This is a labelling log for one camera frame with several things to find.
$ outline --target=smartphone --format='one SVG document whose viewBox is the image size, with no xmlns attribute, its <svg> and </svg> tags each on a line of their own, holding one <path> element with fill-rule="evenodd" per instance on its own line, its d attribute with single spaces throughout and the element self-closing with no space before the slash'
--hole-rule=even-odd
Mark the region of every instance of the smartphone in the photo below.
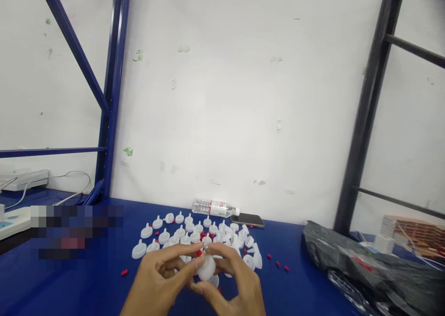
<svg viewBox="0 0 445 316">
<path fill-rule="evenodd" d="M 240 213 L 238 216 L 232 215 L 230 220 L 233 223 L 238 223 L 240 225 L 245 224 L 247 226 L 264 228 L 264 222 L 259 215 Z"/>
</svg>

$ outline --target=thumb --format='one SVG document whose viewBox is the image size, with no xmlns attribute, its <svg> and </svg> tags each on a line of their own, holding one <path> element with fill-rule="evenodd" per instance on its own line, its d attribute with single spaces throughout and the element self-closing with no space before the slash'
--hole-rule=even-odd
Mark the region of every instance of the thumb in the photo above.
<svg viewBox="0 0 445 316">
<path fill-rule="evenodd" d="M 218 315 L 229 315 L 230 305 L 221 293 L 207 281 L 200 281 L 197 283 L 198 289 L 196 291 L 202 291 L 202 295 L 212 306 Z"/>
<path fill-rule="evenodd" d="M 204 264 L 204 257 L 197 257 L 192 259 L 186 266 L 184 266 L 174 277 L 171 278 L 176 294 L 183 289 L 183 287 L 193 279 L 198 269 Z"/>
</svg>

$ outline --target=black metal frame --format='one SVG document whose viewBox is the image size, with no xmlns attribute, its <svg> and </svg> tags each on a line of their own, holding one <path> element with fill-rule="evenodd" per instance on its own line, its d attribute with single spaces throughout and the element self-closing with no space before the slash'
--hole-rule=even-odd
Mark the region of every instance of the black metal frame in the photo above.
<svg viewBox="0 0 445 316">
<path fill-rule="evenodd" d="M 360 96 L 348 162 L 334 222 L 334 230 L 343 235 L 349 234 L 358 192 L 363 192 L 429 215 L 445 218 L 443 213 L 435 212 L 427 208 L 360 188 L 372 126 L 377 111 L 377 104 L 391 45 L 403 48 L 406 51 L 445 69 L 444 57 L 394 36 L 401 3 L 402 0 L 382 0 L 381 3 L 377 26 L 375 28 L 371 51 L 369 53 L 365 78 L 363 80 L 362 93 Z"/>
</svg>

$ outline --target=white device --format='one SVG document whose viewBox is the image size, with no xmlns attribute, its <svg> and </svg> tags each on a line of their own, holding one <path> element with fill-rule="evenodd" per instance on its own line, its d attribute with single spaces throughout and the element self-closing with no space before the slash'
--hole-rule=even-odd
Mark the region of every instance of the white device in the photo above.
<svg viewBox="0 0 445 316">
<path fill-rule="evenodd" d="M 31 207 L 23 207 L 7 213 L 4 213 L 4 208 L 4 205 L 0 205 L 3 215 L 0 221 L 0 240 L 31 228 Z"/>
<path fill-rule="evenodd" d="M 31 180 L 38 180 L 30 182 L 28 185 L 28 189 L 35 186 L 45 185 L 48 183 L 48 177 L 50 176 L 50 172 L 48 169 L 34 171 L 34 172 L 24 172 L 20 171 L 4 171 L 0 172 L 0 185 L 7 182 L 10 179 L 17 178 L 10 183 L 7 183 L 2 189 L 7 191 L 23 191 L 26 184 Z"/>
</svg>

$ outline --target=cable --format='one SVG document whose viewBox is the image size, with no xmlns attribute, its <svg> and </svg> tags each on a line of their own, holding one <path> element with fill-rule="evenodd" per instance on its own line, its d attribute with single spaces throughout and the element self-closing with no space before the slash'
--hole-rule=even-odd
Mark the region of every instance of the cable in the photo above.
<svg viewBox="0 0 445 316">
<path fill-rule="evenodd" d="M 25 185 L 25 189 L 23 190 L 23 195 L 22 195 L 22 197 L 20 198 L 20 200 L 19 200 L 17 203 L 11 205 L 11 206 L 5 207 L 5 210 L 6 210 L 6 209 L 9 209 L 9 208 L 12 208 L 12 207 L 14 207 L 14 206 L 17 206 L 20 202 L 23 201 L 23 199 L 25 198 L 26 190 L 28 189 L 28 185 L 29 185 L 30 183 L 32 183 L 32 182 L 34 182 L 34 181 L 42 181 L 42 180 L 46 180 L 46 179 L 65 177 L 65 176 L 67 176 L 68 174 L 73 173 L 73 172 L 79 172 L 79 173 L 82 173 L 82 174 L 86 175 L 86 176 L 88 177 L 88 185 L 87 185 L 82 191 L 80 191 L 80 192 L 78 192 L 78 193 L 76 193 L 76 194 L 74 194 L 74 195 L 72 195 L 72 196 L 69 196 L 68 198 L 63 199 L 62 201 L 56 202 L 55 204 L 53 204 L 53 206 L 59 206 L 60 204 L 64 203 L 65 201 L 67 201 L 67 200 L 69 200 L 69 199 L 71 199 L 71 198 L 73 198 L 73 197 L 79 195 L 79 194 L 82 193 L 85 189 L 87 189 L 87 187 L 90 185 L 90 183 L 91 183 L 91 178 L 89 177 L 88 173 L 83 172 L 83 171 L 69 171 L 69 172 L 67 172 L 67 173 L 65 173 L 65 174 L 63 174 L 63 175 L 60 175 L 60 176 L 52 176 L 52 177 L 45 177 L 45 178 L 39 178 L 39 179 L 31 179 L 29 182 L 26 183 L 26 185 Z"/>
</svg>

